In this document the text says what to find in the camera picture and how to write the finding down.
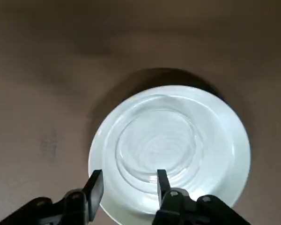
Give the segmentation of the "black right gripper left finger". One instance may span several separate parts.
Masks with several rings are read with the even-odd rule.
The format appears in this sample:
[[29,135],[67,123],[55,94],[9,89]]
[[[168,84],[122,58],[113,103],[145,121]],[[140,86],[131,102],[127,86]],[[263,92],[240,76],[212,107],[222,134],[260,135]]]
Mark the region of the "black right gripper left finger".
[[103,171],[94,170],[82,189],[73,189],[53,203],[35,198],[0,221],[0,225],[87,225],[103,197]]

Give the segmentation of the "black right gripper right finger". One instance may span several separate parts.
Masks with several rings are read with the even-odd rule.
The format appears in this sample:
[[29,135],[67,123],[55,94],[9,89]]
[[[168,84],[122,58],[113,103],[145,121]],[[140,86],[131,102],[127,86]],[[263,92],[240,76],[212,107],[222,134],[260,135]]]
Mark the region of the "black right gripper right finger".
[[196,201],[182,188],[170,186],[164,169],[157,170],[159,210],[153,225],[248,225],[249,222],[214,195]]

